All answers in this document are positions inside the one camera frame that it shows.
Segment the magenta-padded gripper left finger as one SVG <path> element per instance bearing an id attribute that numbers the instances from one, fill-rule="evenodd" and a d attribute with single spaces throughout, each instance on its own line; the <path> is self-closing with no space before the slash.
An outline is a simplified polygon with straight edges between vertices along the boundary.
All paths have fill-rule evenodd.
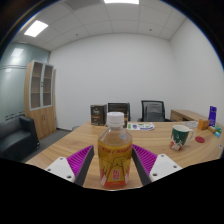
<path id="1" fill-rule="evenodd" d="M 78 186 L 82 186 L 93 156 L 94 146 L 90 145 L 69 157 L 57 158 L 46 168 L 46 171 Z"/>

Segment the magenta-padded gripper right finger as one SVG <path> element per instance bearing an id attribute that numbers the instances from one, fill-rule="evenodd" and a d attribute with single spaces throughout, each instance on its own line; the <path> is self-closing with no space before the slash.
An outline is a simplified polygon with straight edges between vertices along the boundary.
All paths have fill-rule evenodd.
<path id="1" fill-rule="evenodd" d="M 166 154 L 156 155 L 137 145 L 132 146 L 132 158 L 143 186 L 181 170 Z"/>

